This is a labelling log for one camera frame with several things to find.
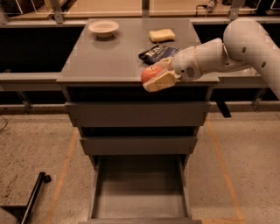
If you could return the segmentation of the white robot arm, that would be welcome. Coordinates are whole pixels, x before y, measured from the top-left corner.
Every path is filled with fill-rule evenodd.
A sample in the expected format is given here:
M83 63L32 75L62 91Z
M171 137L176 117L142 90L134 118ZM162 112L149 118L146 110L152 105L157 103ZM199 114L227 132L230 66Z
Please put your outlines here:
M204 74L240 71L253 67L280 98L280 49L255 20L238 18L223 33L204 44L190 46L173 57L161 59L141 74L143 87L157 92L190 82Z

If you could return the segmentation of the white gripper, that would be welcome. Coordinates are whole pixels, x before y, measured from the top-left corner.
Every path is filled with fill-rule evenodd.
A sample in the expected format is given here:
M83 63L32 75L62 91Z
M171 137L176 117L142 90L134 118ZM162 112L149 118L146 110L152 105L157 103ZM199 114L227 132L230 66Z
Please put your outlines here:
M143 87L148 92L157 92L173 87L179 80L190 82L202 76L196 48L188 47L179 51L174 57L167 57L155 63L155 66L166 68L159 73L149 73L145 76Z

